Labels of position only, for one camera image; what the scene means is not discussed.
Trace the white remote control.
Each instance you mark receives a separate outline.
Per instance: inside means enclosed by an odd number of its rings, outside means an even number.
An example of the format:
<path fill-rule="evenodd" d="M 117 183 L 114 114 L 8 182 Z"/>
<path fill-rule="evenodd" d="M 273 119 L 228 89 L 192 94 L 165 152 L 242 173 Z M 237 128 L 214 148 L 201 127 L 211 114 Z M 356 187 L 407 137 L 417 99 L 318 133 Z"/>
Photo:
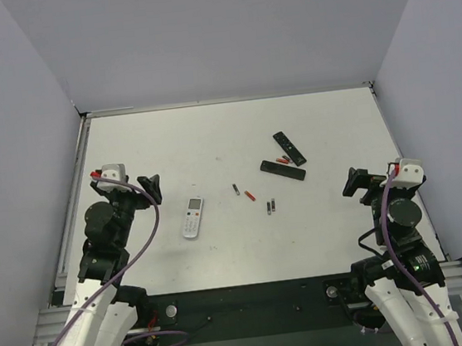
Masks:
<path fill-rule="evenodd" d="M 188 199 L 186 215 L 184 218 L 182 235 L 185 239 L 197 239 L 200 223 L 202 220 L 202 208 L 204 199 L 192 197 Z"/>

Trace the black grey battery pair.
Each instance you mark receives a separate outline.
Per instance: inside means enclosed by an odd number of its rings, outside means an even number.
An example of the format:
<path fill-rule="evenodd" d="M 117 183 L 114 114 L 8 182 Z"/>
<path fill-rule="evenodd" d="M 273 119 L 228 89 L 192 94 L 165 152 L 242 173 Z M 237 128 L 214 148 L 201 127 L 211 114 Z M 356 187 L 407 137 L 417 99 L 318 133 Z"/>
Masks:
<path fill-rule="evenodd" d="M 271 215 L 273 212 L 276 211 L 275 200 L 271 198 L 267 203 L 267 214 Z"/>

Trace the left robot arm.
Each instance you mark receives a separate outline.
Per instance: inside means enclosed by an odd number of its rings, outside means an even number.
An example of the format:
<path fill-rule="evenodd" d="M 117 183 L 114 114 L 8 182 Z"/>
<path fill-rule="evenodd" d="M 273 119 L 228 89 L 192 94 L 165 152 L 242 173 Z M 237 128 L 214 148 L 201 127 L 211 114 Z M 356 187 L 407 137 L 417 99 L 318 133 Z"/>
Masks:
<path fill-rule="evenodd" d="M 114 180 L 99 171 L 91 187 L 103 200 L 85 212 L 85 242 L 75 297 L 66 323 L 51 346 L 121 346 L 130 329 L 145 325 L 151 309 L 147 291 L 121 279 L 144 254 L 130 256 L 126 246 L 138 210 L 158 210 L 160 177 Z"/>

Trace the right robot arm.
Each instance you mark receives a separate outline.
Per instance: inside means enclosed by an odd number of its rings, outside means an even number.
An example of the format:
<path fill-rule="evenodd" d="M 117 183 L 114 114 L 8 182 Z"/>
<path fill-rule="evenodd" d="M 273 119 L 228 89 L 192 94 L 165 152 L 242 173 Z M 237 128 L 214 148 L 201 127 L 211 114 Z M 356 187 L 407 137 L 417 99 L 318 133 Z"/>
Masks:
<path fill-rule="evenodd" d="M 348 170 L 343 195 L 365 192 L 359 202 L 372 209 L 369 232 L 383 249 L 350 269 L 401 346 L 462 346 L 459 315 L 451 306 L 444 272 L 417 230 L 423 213 L 414 197 L 425 181 L 417 159 L 398 158 L 385 175 Z"/>

